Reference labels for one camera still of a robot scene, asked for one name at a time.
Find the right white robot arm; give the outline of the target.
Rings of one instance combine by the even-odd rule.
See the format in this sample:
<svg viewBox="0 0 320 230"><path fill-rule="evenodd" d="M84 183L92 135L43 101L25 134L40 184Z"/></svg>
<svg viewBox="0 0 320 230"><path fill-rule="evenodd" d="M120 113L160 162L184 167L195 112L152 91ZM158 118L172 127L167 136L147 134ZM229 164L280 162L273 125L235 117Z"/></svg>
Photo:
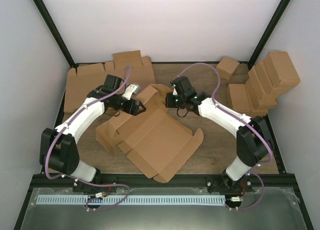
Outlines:
<svg viewBox="0 0 320 230"><path fill-rule="evenodd" d="M221 174L225 190L236 190L245 174L262 163L266 156L273 157L274 143L262 117L251 118L226 107L205 92L197 93L186 76L177 77L170 84L173 90L166 95L166 107L185 109L207 118L235 137L236 157Z"/></svg>

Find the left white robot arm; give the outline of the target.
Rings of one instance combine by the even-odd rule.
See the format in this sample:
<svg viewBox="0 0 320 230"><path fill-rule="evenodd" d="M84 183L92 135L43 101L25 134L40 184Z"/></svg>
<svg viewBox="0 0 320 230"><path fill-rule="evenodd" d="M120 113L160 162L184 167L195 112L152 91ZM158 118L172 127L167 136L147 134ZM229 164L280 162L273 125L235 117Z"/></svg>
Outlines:
<svg viewBox="0 0 320 230"><path fill-rule="evenodd" d="M41 134L39 162L45 170L53 169L61 175L84 180L92 192L102 186L98 170L80 160L77 143L87 128L109 108L136 116L146 111L133 95L140 90L138 84L107 75L103 85L90 91L83 104L64 123L55 129L46 128Z"/></svg>

